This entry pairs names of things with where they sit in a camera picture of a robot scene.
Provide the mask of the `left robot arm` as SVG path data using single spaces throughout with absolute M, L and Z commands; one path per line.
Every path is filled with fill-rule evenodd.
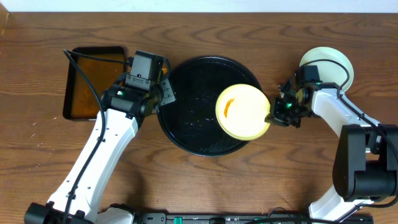
M 100 99 L 94 128 L 71 171 L 45 205 L 29 206 L 25 223 L 133 223 L 135 213 L 123 204 L 99 211 L 103 192 L 144 118 L 174 101 L 167 77 L 116 80 Z

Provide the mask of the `green plate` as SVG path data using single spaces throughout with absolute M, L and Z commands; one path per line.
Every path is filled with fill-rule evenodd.
M 310 63 L 310 65 L 316 65 L 318 67 L 320 80 L 322 82 L 336 83 L 338 86 L 342 87 L 342 92 L 346 92 L 354 80 L 354 69 L 347 56 L 331 47 L 315 47 L 304 54 L 300 61 L 300 65 L 317 59 L 329 59 L 338 62 L 347 69 L 349 72 L 349 79 L 344 84 L 347 74 L 341 66 L 327 61 Z

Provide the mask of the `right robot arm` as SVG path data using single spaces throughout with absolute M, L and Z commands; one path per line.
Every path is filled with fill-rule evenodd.
M 315 221 L 341 223 L 363 207 L 397 203 L 397 126 L 381 124 L 350 102 L 335 83 L 304 83 L 276 98 L 265 121 L 300 127 L 303 117 L 323 119 L 339 137 L 333 185 L 308 207 Z

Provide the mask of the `yellow plate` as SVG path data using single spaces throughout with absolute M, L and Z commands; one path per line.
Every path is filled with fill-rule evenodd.
M 247 84 L 227 87 L 219 95 L 215 113 L 222 130 L 232 138 L 251 141 L 265 134 L 271 104 L 258 88 Z

